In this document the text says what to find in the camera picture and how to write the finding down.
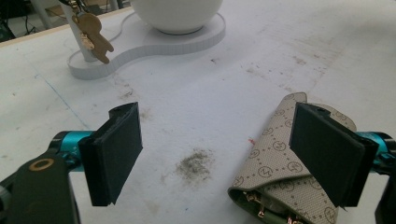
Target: white table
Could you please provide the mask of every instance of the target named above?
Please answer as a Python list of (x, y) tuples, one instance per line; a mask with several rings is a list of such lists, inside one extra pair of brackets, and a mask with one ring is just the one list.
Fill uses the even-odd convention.
[[(104, 29), (128, 10), (103, 18)], [(71, 174), (83, 223), (258, 223), (226, 191), (285, 95), (305, 91), (359, 131), (396, 137), (396, 2), (225, 0), (219, 12), (227, 34), (214, 48), (144, 58), (93, 81), (69, 73), (78, 45), (67, 27), (2, 44), (0, 179), (57, 132), (96, 130), (110, 108), (137, 101), (144, 149), (117, 204), (91, 207), (84, 174)], [(192, 184), (177, 165), (195, 149), (212, 162)], [(374, 223), (386, 181), (370, 175), (339, 223)]]

